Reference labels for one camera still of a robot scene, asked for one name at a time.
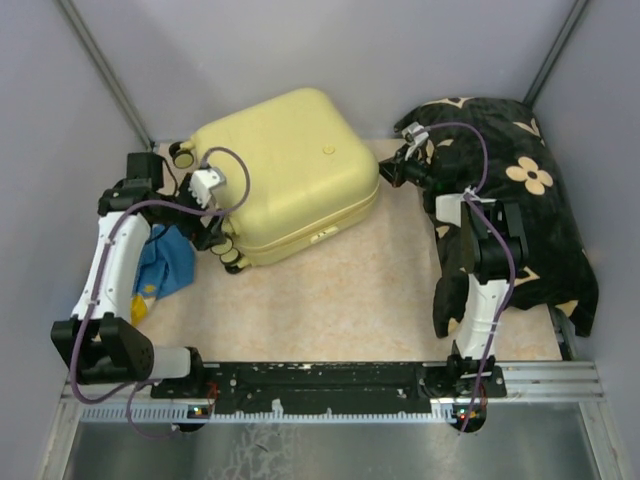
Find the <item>pale yellow suitcase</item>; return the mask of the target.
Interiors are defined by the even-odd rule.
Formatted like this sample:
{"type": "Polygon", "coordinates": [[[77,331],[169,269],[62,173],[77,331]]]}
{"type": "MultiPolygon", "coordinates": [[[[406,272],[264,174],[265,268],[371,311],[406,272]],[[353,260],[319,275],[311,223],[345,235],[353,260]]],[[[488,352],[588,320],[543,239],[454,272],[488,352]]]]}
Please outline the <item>pale yellow suitcase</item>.
{"type": "Polygon", "coordinates": [[[219,169],[226,210],[213,249],[230,274],[266,266],[364,220],[379,193],[378,162],[330,97],[293,90],[208,123],[170,145],[178,168],[219,169]]]}

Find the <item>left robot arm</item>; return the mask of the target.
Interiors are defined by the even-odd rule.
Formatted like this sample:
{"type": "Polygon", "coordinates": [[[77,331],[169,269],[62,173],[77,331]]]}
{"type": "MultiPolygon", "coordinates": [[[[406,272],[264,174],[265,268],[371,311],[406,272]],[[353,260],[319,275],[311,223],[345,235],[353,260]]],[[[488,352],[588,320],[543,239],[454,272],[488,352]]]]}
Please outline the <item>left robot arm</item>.
{"type": "Polygon", "coordinates": [[[77,385],[172,380],[194,397],[208,373],[194,364],[190,347],[161,347],[132,322],[131,303],[140,258],[153,226],[170,226],[188,246],[208,249],[222,239],[214,192],[226,183],[217,167],[201,166],[184,177],[175,194],[162,193],[165,160],[131,153],[126,175],[98,200],[98,238],[81,296],[50,337],[77,385]]]}

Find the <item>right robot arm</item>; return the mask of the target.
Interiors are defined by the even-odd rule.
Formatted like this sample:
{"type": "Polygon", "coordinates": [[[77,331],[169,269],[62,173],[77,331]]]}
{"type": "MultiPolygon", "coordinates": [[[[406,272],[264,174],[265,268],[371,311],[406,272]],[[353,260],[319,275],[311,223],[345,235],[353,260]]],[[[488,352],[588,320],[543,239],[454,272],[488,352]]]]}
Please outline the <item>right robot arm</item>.
{"type": "Polygon", "coordinates": [[[470,395],[492,375],[493,340],[529,249],[519,205],[482,199],[473,190],[439,195],[436,219],[460,229],[461,263],[467,272],[464,316],[447,358],[448,387],[470,395]]]}

